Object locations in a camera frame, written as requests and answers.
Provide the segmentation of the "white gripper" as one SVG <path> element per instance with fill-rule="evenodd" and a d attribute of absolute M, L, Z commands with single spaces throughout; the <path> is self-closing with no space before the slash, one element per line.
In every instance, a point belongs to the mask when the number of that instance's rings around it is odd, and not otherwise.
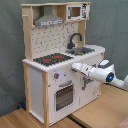
<path fill-rule="evenodd" d="M 72 68 L 87 77 L 89 77 L 90 72 L 94 70 L 93 66 L 87 65 L 85 63 L 73 63 Z"/>

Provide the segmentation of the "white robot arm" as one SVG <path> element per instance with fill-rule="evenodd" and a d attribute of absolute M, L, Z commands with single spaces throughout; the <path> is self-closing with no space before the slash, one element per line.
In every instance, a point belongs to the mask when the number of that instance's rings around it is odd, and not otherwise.
<path fill-rule="evenodd" d="M 128 91 L 128 75 L 124 80 L 118 79 L 115 75 L 114 65 L 108 60 L 101 61 L 97 67 L 90 66 L 86 63 L 73 63 L 72 68 L 84 74 L 87 78 L 108 83 Z"/>

